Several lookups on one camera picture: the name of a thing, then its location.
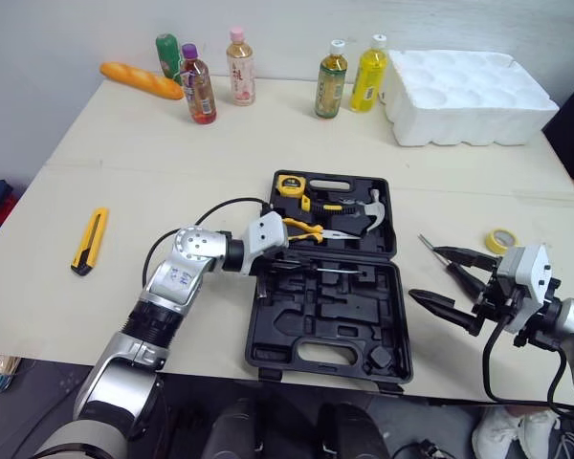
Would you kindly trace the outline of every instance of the white bottle cap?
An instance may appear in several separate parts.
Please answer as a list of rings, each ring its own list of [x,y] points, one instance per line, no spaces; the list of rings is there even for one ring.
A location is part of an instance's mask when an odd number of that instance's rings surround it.
[[[372,40],[370,41],[370,48],[373,50],[382,50],[386,47],[386,36],[382,33],[376,33],[372,35]]]
[[[329,53],[331,55],[342,55],[344,53],[344,40],[332,40],[329,45]]]

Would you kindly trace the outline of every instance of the yellow utility knife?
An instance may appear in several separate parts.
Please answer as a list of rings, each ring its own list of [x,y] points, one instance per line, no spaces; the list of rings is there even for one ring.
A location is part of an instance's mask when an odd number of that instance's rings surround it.
[[[78,275],[86,275],[96,266],[99,245],[106,229],[108,208],[97,208],[89,219],[87,229],[78,246],[77,254],[70,268]]]

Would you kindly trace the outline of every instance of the roll of tape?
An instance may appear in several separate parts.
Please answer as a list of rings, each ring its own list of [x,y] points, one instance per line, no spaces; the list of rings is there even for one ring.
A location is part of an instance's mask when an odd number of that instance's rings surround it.
[[[517,244],[517,237],[507,229],[494,229],[485,237],[487,249],[498,255],[505,254]]]

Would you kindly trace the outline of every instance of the hammer head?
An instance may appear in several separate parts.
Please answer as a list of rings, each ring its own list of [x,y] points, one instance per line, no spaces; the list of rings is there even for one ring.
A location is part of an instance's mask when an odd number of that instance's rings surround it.
[[[372,196],[372,202],[370,204],[364,204],[364,213],[365,215],[374,217],[374,222],[367,227],[365,232],[371,232],[385,220],[385,206],[379,201],[379,190],[372,188],[370,190],[370,196]]]

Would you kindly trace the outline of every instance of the white wall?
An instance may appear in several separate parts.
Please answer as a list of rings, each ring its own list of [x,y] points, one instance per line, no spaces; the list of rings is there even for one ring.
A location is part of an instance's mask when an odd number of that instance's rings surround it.
[[[154,38],[172,32],[224,75],[234,24],[261,77],[315,79],[340,37],[352,79],[383,32],[395,49],[511,54],[558,103],[574,90],[574,0],[0,0],[0,177],[30,182],[101,82],[103,60],[157,69]]]

